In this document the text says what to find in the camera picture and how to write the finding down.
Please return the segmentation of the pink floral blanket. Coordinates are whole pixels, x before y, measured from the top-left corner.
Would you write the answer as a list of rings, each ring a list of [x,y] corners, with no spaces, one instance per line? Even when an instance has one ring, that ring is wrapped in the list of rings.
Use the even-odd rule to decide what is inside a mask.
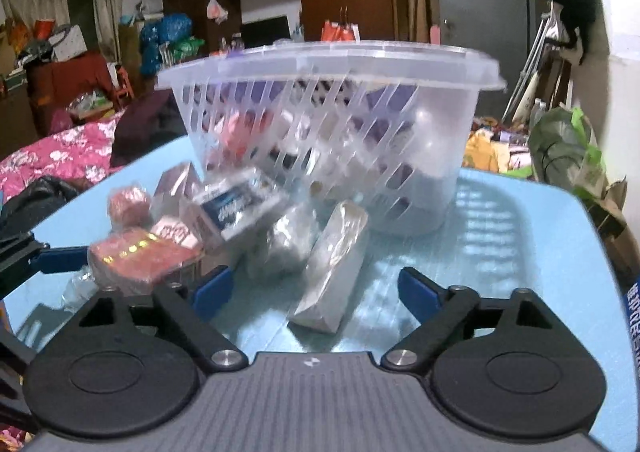
[[[115,131],[122,113],[52,134],[24,146],[1,161],[1,203],[14,198],[36,179],[99,183],[119,170],[111,164]]]

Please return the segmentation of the green plastic bag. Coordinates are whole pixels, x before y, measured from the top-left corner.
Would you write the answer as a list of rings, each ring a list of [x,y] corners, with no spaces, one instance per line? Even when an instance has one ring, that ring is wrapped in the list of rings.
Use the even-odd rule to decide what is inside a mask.
[[[539,182],[578,198],[602,198],[608,184],[603,155],[579,106],[544,113],[529,133],[528,148]]]

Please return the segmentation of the translucent white plastic basket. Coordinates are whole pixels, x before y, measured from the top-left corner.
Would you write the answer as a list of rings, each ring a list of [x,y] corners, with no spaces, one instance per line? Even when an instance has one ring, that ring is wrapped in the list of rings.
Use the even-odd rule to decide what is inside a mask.
[[[478,98],[499,63],[414,42],[289,42],[166,68],[206,172],[253,166],[317,204],[349,200],[373,230],[437,230]]]

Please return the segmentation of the pink red flat pack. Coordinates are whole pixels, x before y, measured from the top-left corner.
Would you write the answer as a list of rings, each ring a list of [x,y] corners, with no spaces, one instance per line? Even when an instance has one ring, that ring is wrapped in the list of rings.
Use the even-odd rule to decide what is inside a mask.
[[[99,287],[137,296],[149,295],[160,283],[193,285],[201,277],[201,256],[197,248],[130,228],[91,244],[88,265]]]

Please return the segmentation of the small red wrapped packet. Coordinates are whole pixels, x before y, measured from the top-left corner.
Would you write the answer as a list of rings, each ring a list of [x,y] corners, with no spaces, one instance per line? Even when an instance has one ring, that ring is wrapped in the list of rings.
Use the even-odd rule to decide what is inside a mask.
[[[132,184],[111,190],[107,213],[114,230],[143,226],[149,219],[151,197],[141,186]]]

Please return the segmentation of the blue white wrapped box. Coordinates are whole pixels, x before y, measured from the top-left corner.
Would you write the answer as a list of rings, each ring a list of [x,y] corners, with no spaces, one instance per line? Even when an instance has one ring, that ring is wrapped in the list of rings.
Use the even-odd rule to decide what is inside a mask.
[[[180,219],[208,250],[238,242],[276,220],[288,194],[255,167],[211,178],[180,205]]]

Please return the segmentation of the orange white hanging bag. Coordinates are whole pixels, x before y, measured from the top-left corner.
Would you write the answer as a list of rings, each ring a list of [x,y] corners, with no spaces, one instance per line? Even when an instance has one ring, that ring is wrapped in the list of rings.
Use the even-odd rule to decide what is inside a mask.
[[[320,35],[322,42],[359,42],[357,24],[326,21]]]

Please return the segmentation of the metal crutches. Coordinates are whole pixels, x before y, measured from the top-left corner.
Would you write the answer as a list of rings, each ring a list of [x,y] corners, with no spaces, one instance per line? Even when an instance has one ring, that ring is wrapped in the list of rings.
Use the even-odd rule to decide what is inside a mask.
[[[559,47],[555,42],[559,39],[559,11],[554,4],[551,10],[540,16],[540,24],[525,64],[520,71],[518,81],[506,104],[501,123],[506,126],[525,124],[536,101],[536,93],[541,74],[546,70],[544,64],[553,60]]]

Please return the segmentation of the grey metal door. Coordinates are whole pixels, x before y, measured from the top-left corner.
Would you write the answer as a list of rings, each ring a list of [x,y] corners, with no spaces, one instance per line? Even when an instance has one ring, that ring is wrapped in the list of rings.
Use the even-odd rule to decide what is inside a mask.
[[[515,85],[528,55],[526,0],[439,0],[439,25],[443,44],[489,54]]]

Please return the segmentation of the clear plastic bag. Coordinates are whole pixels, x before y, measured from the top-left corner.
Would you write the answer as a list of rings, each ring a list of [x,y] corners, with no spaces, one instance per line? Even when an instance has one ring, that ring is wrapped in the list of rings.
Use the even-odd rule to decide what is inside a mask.
[[[259,233],[246,258],[248,276],[253,280],[269,280],[299,272],[319,234],[316,211],[304,204],[291,206]]]

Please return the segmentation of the long white pack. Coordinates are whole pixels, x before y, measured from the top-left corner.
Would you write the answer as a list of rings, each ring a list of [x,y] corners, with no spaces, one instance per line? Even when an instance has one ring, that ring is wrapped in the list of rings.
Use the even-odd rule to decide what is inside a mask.
[[[337,204],[303,272],[305,291],[288,320],[303,328],[335,334],[366,256],[369,215],[359,205]]]

